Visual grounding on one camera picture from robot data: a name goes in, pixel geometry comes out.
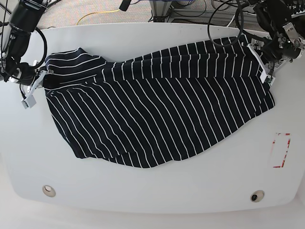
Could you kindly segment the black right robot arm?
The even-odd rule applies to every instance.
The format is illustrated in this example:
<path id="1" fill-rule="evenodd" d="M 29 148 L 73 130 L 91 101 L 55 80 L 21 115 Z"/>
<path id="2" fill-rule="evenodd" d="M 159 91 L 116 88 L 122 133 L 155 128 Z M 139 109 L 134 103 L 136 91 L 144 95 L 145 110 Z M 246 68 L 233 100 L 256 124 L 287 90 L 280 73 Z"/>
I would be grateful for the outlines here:
<path id="1" fill-rule="evenodd" d="M 37 27 L 48 9 L 49 0 L 20 0 L 9 20 L 0 23 L 0 79 L 17 83 L 26 108 L 36 104 L 33 93 L 42 86 L 45 75 L 51 73 L 43 66 L 47 56 L 47 40 Z M 21 62 L 26 53 L 31 34 L 37 32 L 43 41 L 43 56 L 31 66 Z"/>

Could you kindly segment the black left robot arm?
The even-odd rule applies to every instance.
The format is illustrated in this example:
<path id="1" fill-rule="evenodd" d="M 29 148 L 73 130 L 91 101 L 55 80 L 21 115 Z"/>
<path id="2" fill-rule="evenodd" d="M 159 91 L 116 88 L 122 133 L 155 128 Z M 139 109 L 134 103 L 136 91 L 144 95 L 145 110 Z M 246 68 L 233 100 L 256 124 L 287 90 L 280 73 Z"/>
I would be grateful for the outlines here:
<path id="1" fill-rule="evenodd" d="M 269 37 L 245 32 L 239 24 L 243 9 L 253 7 L 259 26 Z M 247 47 L 259 62 L 262 83 L 272 85 L 275 70 L 305 52 L 305 2 L 303 0 L 247 0 L 235 13 L 238 29 L 250 38 Z"/>

